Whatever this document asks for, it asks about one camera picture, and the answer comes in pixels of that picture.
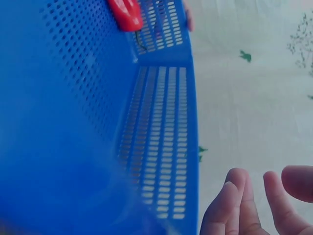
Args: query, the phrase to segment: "finger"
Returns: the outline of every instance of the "finger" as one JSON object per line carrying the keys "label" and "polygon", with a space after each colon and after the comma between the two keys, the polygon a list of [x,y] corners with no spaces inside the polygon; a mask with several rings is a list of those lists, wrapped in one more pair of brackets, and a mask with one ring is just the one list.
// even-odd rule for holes
{"label": "finger", "polygon": [[285,190],[291,196],[313,203],[313,166],[287,166],[282,172]]}
{"label": "finger", "polygon": [[241,199],[244,193],[247,176],[248,176],[248,172],[239,168],[231,169],[227,174],[226,182],[231,181],[237,187],[239,196],[237,198],[235,208],[232,211],[228,222],[226,223],[226,228],[225,228],[226,235],[239,233],[238,225],[239,225],[240,204],[241,204]]}
{"label": "finger", "polygon": [[249,175],[247,175],[245,190],[240,205],[239,234],[241,235],[268,235],[262,229],[259,215],[254,202],[254,193]]}
{"label": "finger", "polygon": [[304,221],[288,201],[283,184],[274,172],[264,175],[264,186],[277,231],[284,235],[297,235],[310,225]]}
{"label": "finger", "polygon": [[238,196],[236,186],[232,182],[226,182],[204,214],[200,235],[225,235],[225,225]]}
{"label": "finger", "polygon": [[190,32],[194,31],[194,21],[193,17],[191,15],[191,10],[190,7],[187,5],[185,1],[183,1],[184,9],[185,9],[185,14],[187,18],[187,27]]}

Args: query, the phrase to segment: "plastic basket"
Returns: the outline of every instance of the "plastic basket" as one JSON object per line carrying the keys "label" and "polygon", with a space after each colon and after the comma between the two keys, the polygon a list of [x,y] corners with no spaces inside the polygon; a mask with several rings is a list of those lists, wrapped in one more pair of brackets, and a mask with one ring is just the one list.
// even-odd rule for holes
{"label": "plastic basket", "polygon": [[162,224],[196,234],[197,108],[184,10],[179,0],[140,4],[147,51],[119,31],[105,0],[2,3],[4,221],[44,235],[145,234],[132,232],[150,214],[134,203],[120,162]]}

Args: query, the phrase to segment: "perforated side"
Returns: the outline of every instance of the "perforated side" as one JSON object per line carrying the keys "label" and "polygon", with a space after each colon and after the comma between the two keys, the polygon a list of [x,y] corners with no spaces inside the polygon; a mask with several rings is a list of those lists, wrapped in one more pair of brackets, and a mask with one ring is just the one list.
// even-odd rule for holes
{"label": "perforated side", "polygon": [[147,48],[145,51],[137,44],[139,54],[183,43],[174,1],[140,0],[139,2],[144,22],[139,38]]}
{"label": "perforated side", "polygon": [[40,13],[65,84],[99,135],[112,139],[135,71],[125,34],[105,0],[54,0]]}
{"label": "perforated side", "polygon": [[161,219],[185,218],[187,121],[186,68],[141,67],[119,157]]}

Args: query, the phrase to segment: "red object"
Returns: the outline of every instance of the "red object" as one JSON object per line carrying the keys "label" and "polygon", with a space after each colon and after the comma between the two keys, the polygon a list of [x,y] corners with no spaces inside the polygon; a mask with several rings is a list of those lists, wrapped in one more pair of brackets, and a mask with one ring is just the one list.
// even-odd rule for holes
{"label": "red object", "polygon": [[136,0],[107,0],[113,15],[124,32],[141,30],[143,21],[140,6]]}

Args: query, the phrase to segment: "white background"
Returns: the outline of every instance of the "white background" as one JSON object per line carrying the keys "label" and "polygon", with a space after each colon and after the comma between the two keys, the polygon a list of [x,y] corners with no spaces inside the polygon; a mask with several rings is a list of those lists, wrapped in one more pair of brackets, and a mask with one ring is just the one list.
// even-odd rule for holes
{"label": "white background", "polygon": [[[197,83],[200,145],[199,225],[229,169],[252,178],[263,227],[277,234],[263,174],[313,165],[313,77],[287,50],[310,0],[189,0]],[[251,63],[239,51],[252,55]],[[313,205],[291,199],[313,223]]]}

